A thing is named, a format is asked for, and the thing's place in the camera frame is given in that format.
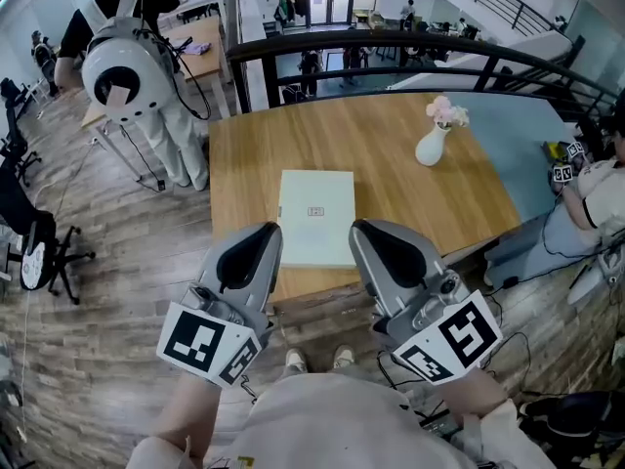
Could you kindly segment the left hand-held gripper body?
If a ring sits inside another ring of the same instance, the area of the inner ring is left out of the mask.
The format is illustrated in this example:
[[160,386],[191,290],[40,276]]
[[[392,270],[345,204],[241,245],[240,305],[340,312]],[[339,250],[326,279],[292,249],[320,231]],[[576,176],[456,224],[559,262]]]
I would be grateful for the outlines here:
[[195,284],[170,304],[156,355],[226,389],[267,347],[273,330],[263,309],[227,302]]

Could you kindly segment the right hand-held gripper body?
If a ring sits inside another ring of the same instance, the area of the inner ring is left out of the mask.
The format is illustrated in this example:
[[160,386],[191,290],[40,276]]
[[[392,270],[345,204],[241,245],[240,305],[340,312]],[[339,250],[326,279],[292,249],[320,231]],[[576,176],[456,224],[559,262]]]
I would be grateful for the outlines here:
[[458,380],[502,341],[481,292],[446,270],[417,287],[398,313],[373,324],[382,347],[432,385]]

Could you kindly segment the pale green box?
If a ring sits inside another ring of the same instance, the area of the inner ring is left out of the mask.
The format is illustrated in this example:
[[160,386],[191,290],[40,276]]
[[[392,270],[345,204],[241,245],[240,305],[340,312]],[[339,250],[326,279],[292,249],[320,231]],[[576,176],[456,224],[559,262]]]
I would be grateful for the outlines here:
[[282,172],[277,209],[282,267],[353,269],[349,231],[354,220],[352,172]]

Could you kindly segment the person's left forearm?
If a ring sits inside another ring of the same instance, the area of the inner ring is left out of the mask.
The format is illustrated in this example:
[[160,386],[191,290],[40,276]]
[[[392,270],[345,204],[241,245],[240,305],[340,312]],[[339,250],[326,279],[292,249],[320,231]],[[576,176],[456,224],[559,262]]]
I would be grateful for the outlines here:
[[196,375],[184,372],[163,408],[154,435],[185,450],[200,467],[211,445],[222,389]]

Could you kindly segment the person's right forearm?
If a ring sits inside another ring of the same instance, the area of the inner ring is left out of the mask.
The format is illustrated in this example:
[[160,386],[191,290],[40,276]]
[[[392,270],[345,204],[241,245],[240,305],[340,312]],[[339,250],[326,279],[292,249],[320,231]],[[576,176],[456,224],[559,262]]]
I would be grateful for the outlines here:
[[482,418],[509,399],[503,386],[480,368],[436,386],[435,391],[459,425],[465,416]]

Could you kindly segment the person's left white shoe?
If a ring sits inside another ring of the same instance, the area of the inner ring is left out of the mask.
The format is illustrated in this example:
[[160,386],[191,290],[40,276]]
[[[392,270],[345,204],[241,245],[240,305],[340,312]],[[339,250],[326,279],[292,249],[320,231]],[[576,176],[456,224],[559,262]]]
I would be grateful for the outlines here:
[[287,374],[307,373],[308,365],[304,354],[296,348],[289,349],[285,356],[285,372]]

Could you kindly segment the white vase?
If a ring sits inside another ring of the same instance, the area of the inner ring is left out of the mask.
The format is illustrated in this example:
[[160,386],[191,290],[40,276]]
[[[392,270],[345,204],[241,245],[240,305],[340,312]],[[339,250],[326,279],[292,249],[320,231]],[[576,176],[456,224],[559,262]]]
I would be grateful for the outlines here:
[[445,138],[449,132],[449,127],[435,124],[433,129],[419,141],[415,149],[415,157],[421,165],[431,167],[440,161],[444,152]]

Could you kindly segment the wooden table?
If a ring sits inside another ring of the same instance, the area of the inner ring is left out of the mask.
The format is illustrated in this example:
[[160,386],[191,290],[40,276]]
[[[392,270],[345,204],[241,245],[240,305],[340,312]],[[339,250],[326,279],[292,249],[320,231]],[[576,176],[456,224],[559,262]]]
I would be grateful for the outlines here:
[[277,217],[284,170],[350,171],[355,214],[403,224],[455,263],[522,224],[470,124],[452,129],[440,162],[420,165],[431,94],[380,94],[270,108],[210,129],[214,239]]

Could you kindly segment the light blue table mat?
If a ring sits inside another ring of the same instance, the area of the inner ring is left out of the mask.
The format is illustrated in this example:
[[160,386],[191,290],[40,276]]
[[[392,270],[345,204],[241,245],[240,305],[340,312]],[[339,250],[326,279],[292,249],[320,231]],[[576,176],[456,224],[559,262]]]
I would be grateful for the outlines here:
[[521,221],[547,213],[554,203],[548,184],[545,142],[574,141],[545,100],[489,93],[448,92],[469,112],[470,128],[515,204]]

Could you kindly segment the person's white shirt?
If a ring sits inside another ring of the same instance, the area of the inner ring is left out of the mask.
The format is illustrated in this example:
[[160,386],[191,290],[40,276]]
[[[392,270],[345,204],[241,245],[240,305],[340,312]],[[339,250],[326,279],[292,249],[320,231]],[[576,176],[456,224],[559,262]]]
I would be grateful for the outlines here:
[[420,426],[408,399],[352,365],[287,374],[252,407],[216,469],[556,469],[521,431],[508,399],[465,416],[454,443]]

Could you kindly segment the pink flowers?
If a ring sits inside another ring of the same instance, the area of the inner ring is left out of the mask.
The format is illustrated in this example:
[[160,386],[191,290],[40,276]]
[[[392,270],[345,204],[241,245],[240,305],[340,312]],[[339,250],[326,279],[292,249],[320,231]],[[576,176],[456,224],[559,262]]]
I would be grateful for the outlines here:
[[468,110],[454,105],[444,95],[435,97],[427,104],[426,114],[441,129],[449,129],[452,126],[464,127],[470,124]]

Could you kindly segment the white patterned round cushion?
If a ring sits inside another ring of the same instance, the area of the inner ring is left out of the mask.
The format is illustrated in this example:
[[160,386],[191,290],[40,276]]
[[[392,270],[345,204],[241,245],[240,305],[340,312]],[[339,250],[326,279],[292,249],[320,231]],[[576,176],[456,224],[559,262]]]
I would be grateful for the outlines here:
[[46,245],[39,242],[31,252],[25,250],[21,258],[21,284],[27,290],[36,290],[44,276]]

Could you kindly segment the black curved railing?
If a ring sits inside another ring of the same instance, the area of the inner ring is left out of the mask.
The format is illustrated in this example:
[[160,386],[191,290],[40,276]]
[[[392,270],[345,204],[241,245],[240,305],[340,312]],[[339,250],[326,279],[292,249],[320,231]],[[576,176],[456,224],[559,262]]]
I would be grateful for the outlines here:
[[270,107],[282,105],[281,90],[305,79],[304,74],[281,74],[278,58],[316,50],[342,52],[357,48],[392,49],[406,64],[328,69],[309,74],[318,81],[344,76],[402,74],[400,93],[459,92],[492,93],[545,100],[567,121],[602,119],[625,107],[625,89],[613,92],[571,70],[583,43],[577,41],[567,53],[543,60],[512,48],[465,38],[398,30],[333,30],[280,35],[234,46],[227,53],[239,100],[251,111],[250,90],[243,69],[258,61]]

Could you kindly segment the black office chair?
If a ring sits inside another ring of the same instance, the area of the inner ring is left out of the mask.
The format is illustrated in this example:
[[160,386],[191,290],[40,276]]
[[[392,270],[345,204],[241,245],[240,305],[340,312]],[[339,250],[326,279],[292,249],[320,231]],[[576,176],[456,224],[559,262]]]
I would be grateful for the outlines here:
[[60,293],[54,288],[54,284],[60,277],[70,301],[78,306],[80,299],[72,293],[66,266],[85,258],[96,257],[94,251],[68,254],[72,238],[81,235],[82,230],[71,226],[64,238],[59,240],[54,215],[49,211],[37,209],[28,199],[17,176],[2,168],[0,168],[0,218],[22,239],[21,253],[14,257],[14,260],[20,262],[20,281],[21,258],[24,251],[31,252],[39,242],[43,242],[46,245],[44,276],[36,290],[48,286],[51,294],[59,296]]
[[8,122],[8,134],[2,139],[3,146],[0,148],[0,156],[4,158],[0,168],[12,171],[29,188],[26,170],[35,163],[41,163],[42,159],[36,151],[28,151],[28,143],[18,125],[15,108],[23,100],[23,95],[15,83],[5,77],[0,81],[0,98],[4,101]]

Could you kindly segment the hanging clothes rack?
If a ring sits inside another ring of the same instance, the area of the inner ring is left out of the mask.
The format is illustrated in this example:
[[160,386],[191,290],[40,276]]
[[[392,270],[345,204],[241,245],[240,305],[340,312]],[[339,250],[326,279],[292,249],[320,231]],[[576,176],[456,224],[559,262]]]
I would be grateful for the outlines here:
[[308,0],[279,0],[275,8],[273,17],[282,25],[295,21],[297,18],[304,19],[309,10]]

